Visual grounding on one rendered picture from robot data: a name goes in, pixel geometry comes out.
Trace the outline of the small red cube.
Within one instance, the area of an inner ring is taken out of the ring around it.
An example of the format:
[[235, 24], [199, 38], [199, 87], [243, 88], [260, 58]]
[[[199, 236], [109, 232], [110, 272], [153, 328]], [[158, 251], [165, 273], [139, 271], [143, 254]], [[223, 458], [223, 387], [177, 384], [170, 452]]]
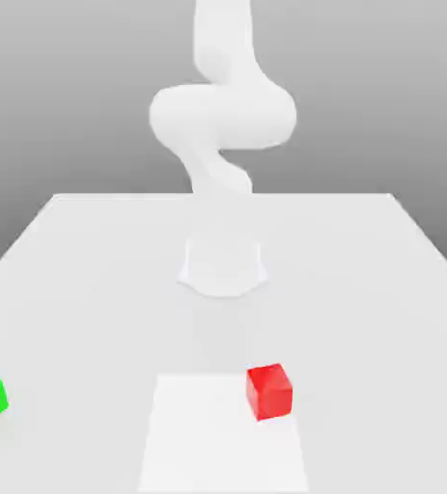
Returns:
[[248, 369], [245, 391], [258, 422], [292, 412], [293, 385], [280, 363]]

